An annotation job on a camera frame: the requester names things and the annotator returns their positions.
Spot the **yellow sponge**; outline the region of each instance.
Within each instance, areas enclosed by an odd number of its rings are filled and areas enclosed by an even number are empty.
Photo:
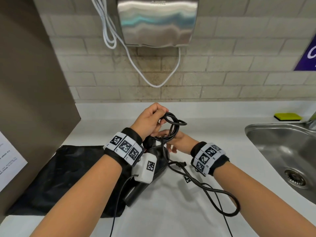
[[[295,113],[276,113],[274,117],[279,121],[301,121],[303,119]]]

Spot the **sink basin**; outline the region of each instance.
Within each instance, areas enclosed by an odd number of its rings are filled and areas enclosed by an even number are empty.
[[[302,124],[262,124],[245,132],[279,175],[316,204],[316,131]]]

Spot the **beige tile wall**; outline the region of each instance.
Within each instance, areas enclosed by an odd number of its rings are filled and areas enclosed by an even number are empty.
[[[105,46],[91,0],[34,1],[76,102],[316,99],[316,72],[292,71],[315,34],[316,0],[200,0],[191,44],[158,89],[121,45]],[[155,85],[178,61],[176,48],[129,50]]]

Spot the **purple sign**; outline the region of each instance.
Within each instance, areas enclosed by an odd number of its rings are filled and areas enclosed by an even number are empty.
[[[294,71],[316,71],[316,36],[307,47]]]

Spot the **sink drain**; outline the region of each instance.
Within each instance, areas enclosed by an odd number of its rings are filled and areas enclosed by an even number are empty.
[[[288,180],[290,182],[294,183],[295,185],[298,185],[298,186],[305,186],[306,185],[306,181],[300,173],[298,173],[294,170],[286,170],[284,173],[285,173],[286,177],[288,178]]]

